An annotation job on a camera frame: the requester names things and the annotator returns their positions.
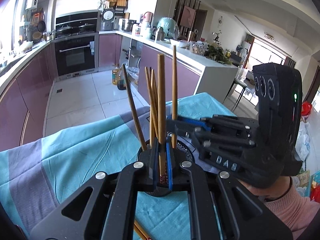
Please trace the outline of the pink sleeved right forearm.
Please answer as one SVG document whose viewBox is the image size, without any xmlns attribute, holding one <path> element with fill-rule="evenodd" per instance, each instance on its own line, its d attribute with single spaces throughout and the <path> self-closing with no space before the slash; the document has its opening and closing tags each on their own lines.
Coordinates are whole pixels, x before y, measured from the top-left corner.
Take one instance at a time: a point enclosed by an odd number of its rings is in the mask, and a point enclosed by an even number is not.
<svg viewBox="0 0 320 240">
<path fill-rule="evenodd" d="M 264 189 L 265 206 L 276 215 L 292 232 L 293 239 L 317 221 L 319 203 L 302 197 L 296 190 L 291 177 L 280 177 L 269 189 Z"/>
</svg>

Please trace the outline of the person's right hand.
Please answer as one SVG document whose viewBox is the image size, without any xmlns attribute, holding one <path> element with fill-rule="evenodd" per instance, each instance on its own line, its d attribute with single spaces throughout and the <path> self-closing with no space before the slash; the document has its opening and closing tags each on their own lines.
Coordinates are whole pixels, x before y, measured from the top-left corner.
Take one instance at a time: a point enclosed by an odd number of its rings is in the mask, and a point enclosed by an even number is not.
<svg viewBox="0 0 320 240">
<path fill-rule="evenodd" d="M 244 181 L 239 182 L 255 196 L 264 196 L 270 200 L 276 200 L 283 197 L 291 188 L 291 177 L 280 176 L 274 184 L 268 188 L 257 188 Z"/>
</svg>

